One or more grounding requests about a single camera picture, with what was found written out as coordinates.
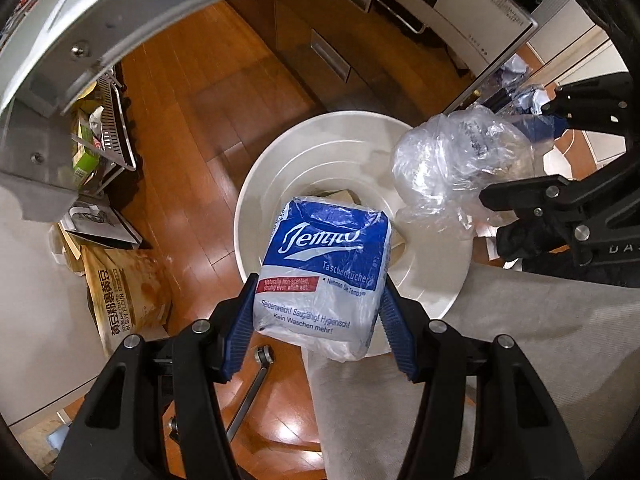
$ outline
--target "green box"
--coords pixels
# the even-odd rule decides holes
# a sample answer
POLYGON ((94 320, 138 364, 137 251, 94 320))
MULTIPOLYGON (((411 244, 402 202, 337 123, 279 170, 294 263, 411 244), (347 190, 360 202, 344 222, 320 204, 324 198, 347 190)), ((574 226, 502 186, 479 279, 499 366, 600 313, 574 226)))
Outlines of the green box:
MULTIPOLYGON (((82 110, 78 110, 76 135, 92 144, 95 142, 94 133, 89 127, 89 116, 82 110)), ((92 152, 89 148, 76 142, 73 152, 74 181, 76 186, 81 187, 89 175, 91 175, 92 171, 98 167, 99 163, 100 155, 98 153, 92 152)))

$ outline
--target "metal screw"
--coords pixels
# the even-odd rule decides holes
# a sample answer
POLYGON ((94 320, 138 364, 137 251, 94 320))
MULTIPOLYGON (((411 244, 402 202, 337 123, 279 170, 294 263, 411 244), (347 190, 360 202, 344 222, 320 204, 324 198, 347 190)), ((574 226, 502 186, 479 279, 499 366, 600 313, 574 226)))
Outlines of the metal screw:
POLYGON ((442 334, 447 331, 447 324, 439 319, 433 319, 429 322, 429 330, 435 334, 442 334))
POLYGON ((31 161, 34 164, 42 164, 44 162, 44 155, 38 152, 31 153, 31 161))
POLYGON ((513 348, 516 342, 510 335, 502 334, 498 336, 498 345, 502 348, 513 348))
POLYGON ((89 44, 86 41, 78 41, 71 47, 71 57, 80 59, 81 57, 89 57, 89 44))
POLYGON ((191 330, 193 330, 196 334, 204 334, 207 330, 211 328, 211 323, 206 319, 199 319, 194 324, 191 325, 191 330))
POLYGON ((579 242, 587 241, 590 235, 591 235, 591 231, 589 231, 589 228, 584 224, 578 225, 578 227, 575 228, 574 236, 575 236, 575 239, 578 240, 579 242))
POLYGON ((104 25, 107 28, 116 28, 121 23, 122 23, 122 15, 118 14, 116 16, 111 16, 109 21, 105 22, 104 25))
POLYGON ((131 334, 124 339, 124 346, 126 348, 135 348, 140 344, 140 336, 138 334, 131 334))
POLYGON ((556 198, 560 194, 560 188, 558 186, 549 186, 545 191, 549 198, 556 198))
POLYGON ((273 364, 273 355, 271 354, 271 352, 273 352, 273 350, 271 349, 271 347, 269 345, 257 346, 255 348, 255 350, 254 350, 255 362, 257 362, 259 365, 262 364, 262 360, 260 359, 260 350, 262 350, 262 352, 264 353, 264 357, 265 357, 265 359, 267 359, 269 364, 273 364))

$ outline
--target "shelf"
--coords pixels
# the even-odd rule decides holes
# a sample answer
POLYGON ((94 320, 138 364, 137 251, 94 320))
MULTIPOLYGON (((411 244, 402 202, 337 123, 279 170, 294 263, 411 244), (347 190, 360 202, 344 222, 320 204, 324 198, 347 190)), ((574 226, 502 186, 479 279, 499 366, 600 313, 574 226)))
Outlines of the shelf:
POLYGON ((97 81, 104 107, 100 117, 102 148, 96 148, 91 142, 81 139, 75 134, 71 135, 75 142, 98 153, 107 161, 106 164, 99 164, 88 182, 80 188, 80 192, 85 194, 100 194, 124 170, 135 171, 137 168, 124 118, 120 91, 116 85, 122 86, 115 78, 113 69, 100 76, 97 81))

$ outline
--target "red label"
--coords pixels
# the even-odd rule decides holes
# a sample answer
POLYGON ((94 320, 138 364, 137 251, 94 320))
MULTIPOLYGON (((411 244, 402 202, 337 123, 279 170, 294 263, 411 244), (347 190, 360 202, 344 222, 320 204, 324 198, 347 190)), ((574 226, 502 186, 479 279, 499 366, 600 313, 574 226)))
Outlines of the red label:
POLYGON ((315 292, 320 276, 266 278, 258 282, 258 292, 315 292))

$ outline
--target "tempo tissue package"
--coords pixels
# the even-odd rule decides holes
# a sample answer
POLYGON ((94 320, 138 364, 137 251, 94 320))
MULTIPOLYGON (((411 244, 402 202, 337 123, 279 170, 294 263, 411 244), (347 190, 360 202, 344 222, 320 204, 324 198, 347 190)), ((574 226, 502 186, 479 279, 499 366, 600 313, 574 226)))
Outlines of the tempo tissue package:
POLYGON ((390 236, 381 211, 291 200, 260 270, 254 328, 330 359, 362 359, 385 286, 390 236))

